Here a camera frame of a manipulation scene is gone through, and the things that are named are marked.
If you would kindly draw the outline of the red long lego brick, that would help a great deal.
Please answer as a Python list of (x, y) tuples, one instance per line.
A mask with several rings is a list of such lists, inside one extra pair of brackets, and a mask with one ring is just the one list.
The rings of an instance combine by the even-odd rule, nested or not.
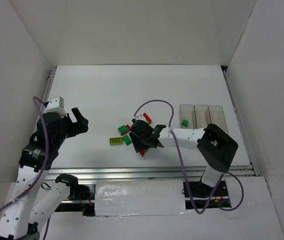
[(144, 157), (147, 152), (148, 152), (148, 149), (139, 151), (141, 157)]

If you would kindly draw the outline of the green curved lego brick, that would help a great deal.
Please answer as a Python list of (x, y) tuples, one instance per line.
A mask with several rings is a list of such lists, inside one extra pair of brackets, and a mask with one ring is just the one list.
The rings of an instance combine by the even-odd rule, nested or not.
[(128, 145), (130, 145), (132, 143), (132, 140), (131, 140), (131, 138), (128, 135), (125, 135), (125, 136), (122, 137), (122, 142), (126, 146), (128, 146)]

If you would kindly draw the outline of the red curved lego with lime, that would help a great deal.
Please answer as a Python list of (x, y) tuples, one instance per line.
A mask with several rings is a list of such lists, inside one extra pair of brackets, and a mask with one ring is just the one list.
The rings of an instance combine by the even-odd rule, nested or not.
[(143, 117), (145, 118), (145, 120), (148, 124), (152, 123), (152, 119), (149, 117), (149, 115), (147, 113), (144, 113)]

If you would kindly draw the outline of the green lego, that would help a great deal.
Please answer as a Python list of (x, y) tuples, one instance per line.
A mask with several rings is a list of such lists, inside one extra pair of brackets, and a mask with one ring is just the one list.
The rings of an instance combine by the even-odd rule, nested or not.
[(130, 126), (127, 125), (122, 125), (120, 127), (118, 127), (118, 133), (123, 136), (125, 134), (127, 134), (130, 131)]

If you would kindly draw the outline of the lime green lego brick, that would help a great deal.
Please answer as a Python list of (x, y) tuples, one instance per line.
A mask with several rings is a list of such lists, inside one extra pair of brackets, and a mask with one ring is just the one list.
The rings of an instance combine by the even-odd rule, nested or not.
[(121, 137), (112, 137), (109, 138), (109, 144), (110, 146), (118, 146), (123, 144), (123, 140)]

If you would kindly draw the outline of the small green lego cube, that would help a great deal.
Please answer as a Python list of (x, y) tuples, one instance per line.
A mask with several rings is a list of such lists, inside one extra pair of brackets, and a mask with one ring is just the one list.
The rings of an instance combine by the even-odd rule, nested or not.
[(181, 125), (186, 128), (189, 125), (189, 121), (186, 119), (183, 119)]

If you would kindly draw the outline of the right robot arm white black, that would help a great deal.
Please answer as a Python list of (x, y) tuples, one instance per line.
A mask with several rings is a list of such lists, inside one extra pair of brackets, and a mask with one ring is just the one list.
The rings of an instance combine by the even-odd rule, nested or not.
[(179, 156), (181, 148), (199, 151), (207, 162), (200, 182), (210, 188), (214, 188), (221, 176), (229, 171), (238, 150), (238, 143), (212, 123), (205, 128), (187, 129), (163, 124), (151, 127), (143, 120), (136, 120), (129, 136), (137, 153), (164, 147), (177, 147)]

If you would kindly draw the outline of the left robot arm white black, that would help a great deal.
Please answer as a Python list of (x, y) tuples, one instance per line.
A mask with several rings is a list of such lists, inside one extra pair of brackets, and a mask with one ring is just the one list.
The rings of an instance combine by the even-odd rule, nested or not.
[(73, 108), (72, 112), (76, 122), (72, 122), (68, 114), (62, 116), (57, 112), (44, 113), (38, 120), (36, 131), (22, 150), (11, 200), (0, 208), (3, 214), (0, 219), (0, 240), (38, 240), (60, 203), (75, 196), (79, 188), (78, 178), (62, 173), (56, 177), (40, 202), (35, 203), (62, 143), (67, 138), (88, 131), (89, 121), (78, 108)]

